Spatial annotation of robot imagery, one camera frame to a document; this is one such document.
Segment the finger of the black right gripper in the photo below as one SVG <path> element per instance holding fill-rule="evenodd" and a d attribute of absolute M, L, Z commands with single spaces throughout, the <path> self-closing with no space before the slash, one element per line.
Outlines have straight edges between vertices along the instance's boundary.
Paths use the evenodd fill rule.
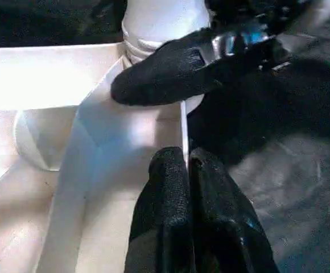
<path fill-rule="evenodd" d="M 166 105 L 222 87 L 234 74 L 229 60 L 214 59 L 215 34 L 203 28 L 166 42 L 114 79 L 112 99 L 123 105 Z"/>
<path fill-rule="evenodd" d="M 101 29 L 120 29 L 127 8 L 127 0 L 101 0 L 91 13 L 95 25 Z"/>

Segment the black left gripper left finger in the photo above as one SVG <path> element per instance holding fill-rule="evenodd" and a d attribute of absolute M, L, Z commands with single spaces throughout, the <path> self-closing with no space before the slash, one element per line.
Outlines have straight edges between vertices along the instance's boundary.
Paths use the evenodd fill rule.
<path fill-rule="evenodd" d="M 189 178 L 178 147 L 153 156 L 133 211 L 125 272 L 193 272 Z"/>

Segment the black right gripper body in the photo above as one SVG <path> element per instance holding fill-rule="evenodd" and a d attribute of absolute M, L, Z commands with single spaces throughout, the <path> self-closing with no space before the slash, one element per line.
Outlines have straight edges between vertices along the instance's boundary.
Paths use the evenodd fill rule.
<path fill-rule="evenodd" d="M 303 58 L 330 20 L 330 1 L 206 1 L 210 28 L 201 32 L 203 92 Z"/>

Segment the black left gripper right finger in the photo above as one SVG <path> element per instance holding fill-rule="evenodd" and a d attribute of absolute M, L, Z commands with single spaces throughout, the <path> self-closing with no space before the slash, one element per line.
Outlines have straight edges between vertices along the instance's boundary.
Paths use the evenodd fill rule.
<path fill-rule="evenodd" d="M 278 272 L 250 200 L 218 157 L 190 155 L 195 261 L 198 272 Z"/>

